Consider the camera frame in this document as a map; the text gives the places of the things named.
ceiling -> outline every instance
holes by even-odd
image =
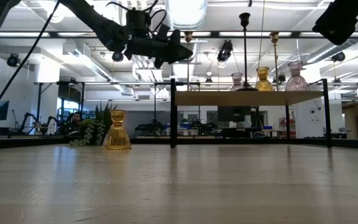
[[[108,1],[92,1],[97,11],[103,11],[103,6]],[[228,1],[228,0],[209,0],[208,9],[206,11],[206,19],[203,30],[242,30],[238,15],[243,12],[251,14],[250,24],[248,30],[277,30],[277,31],[292,31],[302,30],[311,31],[316,20],[324,12],[324,9],[315,10],[295,10],[299,7],[326,7],[330,1],[328,0],[268,0],[265,2],[265,11],[263,10],[263,1],[254,0],[252,7],[247,7],[247,1]],[[144,9],[150,6],[152,1],[127,1],[127,5],[137,4],[138,9]],[[43,1],[22,1],[17,7],[9,12],[1,30],[3,31],[39,31],[45,23],[47,18],[47,11],[45,4],[53,5],[54,2],[49,0]],[[165,8],[164,0],[159,0],[159,3],[154,10]],[[161,14],[153,18],[153,24],[161,20]],[[81,22],[78,18],[66,16],[59,23],[51,23],[48,26],[48,31],[90,31],[90,28]],[[227,61],[224,68],[219,68],[216,60],[216,53],[222,46],[224,39],[203,39],[198,40],[202,43],[198,44],[198,49],[195,52],[197,65],[195,65],[192,80],[199,80],[203,82],[206,78],[206,72],[212,72],[213,81],[230,82],[231,74],[235,72],[244,73],[244,41],[242,39],[232,39],[234,53]],[[6,49],[8,47],[23,47],[31,46],[33,39],[0,39],[0,47]],[[94,80],[95,74],[86,66],[79,65],[70,60],[67,60],[67,55],[62,52],[61,46],[66,39],[42,39],[38,47],[60,60],[64,65],[61,76],[72,76],[78,80],[91,81]],[[122,62],[113,62],[111,53],[103,46],[98,39],[76,39],[78,45],[86,44],[91,48],[91,57],[97,61],[105,71],[108,71],[115,80],[123,82],[136,81],[132,75],[133,61],[128,61],[126,58]],[[279,39],[277,43],[278,64],[281,65],[281,72],[285,73],[287,79],[290,74],[286,64],[297,59],[297,56],[306,56],[319,50],[321,47],[330,44],[328,40],[324,39]],[[336,75],[345,75],[358,70],[358,44],[343,51],[346,55],[346,60],[336,65]],[[7,56],[9,52],[0,52],[0,55]],[[35,56],[30,61],[38,63],[39,57]],[[259,66],[270,67],[273,70],[274,49],[270,39],[247,40],[247,68],[250,82],[256,82],[256,68]],[[308,68],[314,67],[320,70],[322,78],[328,78],[329,82],[334,79],[334,67],[332,62],[319,62],[314,65],[309,65]],[[165,64],[162,67],[163,78],[169,78],[172,75],[172,68]],[[346,82],[358,82],[358,75],[347,78]]]

black cable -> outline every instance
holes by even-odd
[[[115,4],[116,6],[119,6],[119,7],[123,8],[123,9],[125,9],[127,11],[130,11],[130,9],[128,9],[127,7],[123,6],[122,4],[116,3],[116,2],[109,2],[109,3],[106,4],[105,7],[108,7],[111,4]]]
[[[155,0],[150,7],[148,7],[147,9],[144,9],[143,11],[145,12],[145,11],[149,10],[149,13],[151,13],[152,9],[154,8],[155,5],[157,5],[157,3],[158,3],[158,0]]]
[[[22,67],[24,66],[24,64],[26,63],[26,61],[29,59],[31,53],[34,51],[35,47],[37,46],[38,42],[40,41],[42,35],[44,34],[45,30],[47,29],[49,22],[52,20],[53,15],[55,14],[58,6],[59,6],[60,2],[58,1],[55,5],[55,8],[53,9],[52,13],[50,14],[49,18],[47,19],[44,27],[42,28],[40,34],[38,35],[37,39],[34,42],[34,45],[31,47],[29,53],[25,56],[25,58],[23,59],[22,63],[19,65],[19,67],[16,69],[15,73],[12,75],[11,79],[9,79],[8,83],[6,84],[6,86],[4,87],[4,89],[2,90],[1,94],[0,94],[0,100],[2,99],[2,97],[5,95],[6,90],[9,88],[9,86],[11,85],[11,83],[13,82],[13,80],[15,79],[15,77],[17,76],[17,74],[19,73],[19,71],[22,69]]]
[[[155,12],[155,13],[152,15],[151,19],[153,19],[153,17],[154,17],[156,14],[160,13],[160,12],[165,12],[165,15],[162,17],[162,20],[160,21],[160,23],[154,28],[153,34],[154,34],[155,31],[157,31],[157,29],[162,25],[162,23],[164,22],[165,18],[167,17],[167,11],[166,11],[165,9],[160,9],[160,10],[158,10],[157,12]]]

glass vase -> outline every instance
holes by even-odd
[[[126,113],[123,110],[110,111],[112,126],[104,138],[103,149],[124,150],[132,148],[128,133],[122,126]]]
[[[230,88],[230,91],[236,91],[242,88],[242,73],[233,73],[231,74],[233,79],[233,86]]]
[[[259,67],[256,69],[259,77],[259,82],[256,83],[255,88],[259,91],[274,91],[272,84],[267,80],[269,75],[268,67]]]
[[[285,91],[308,91],[309,86],[306,80],[301,76],[303,63],[301,61],[291,62],[288,64],[291,71],[291,78],[285,86]]]

wooden shelf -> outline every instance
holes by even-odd
[[[177,91],[177,106],[284,106],[323,96],[322,91]]]

green plant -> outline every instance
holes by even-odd
[[[107,132],[112,126],[112,120],[110,115],[110,110],[112,109],[112,104],[110,101],[107,103],[104,110],[102,108],[102,102],[99,106],[96,105],[95,115],[96,119],[87,119],[83,121],[83,126],[81,127],[82,139],[76,139],[70,142],[70,146],[86,146],[88,144],[100,145],[103,142],[103,139],[106,137]]]

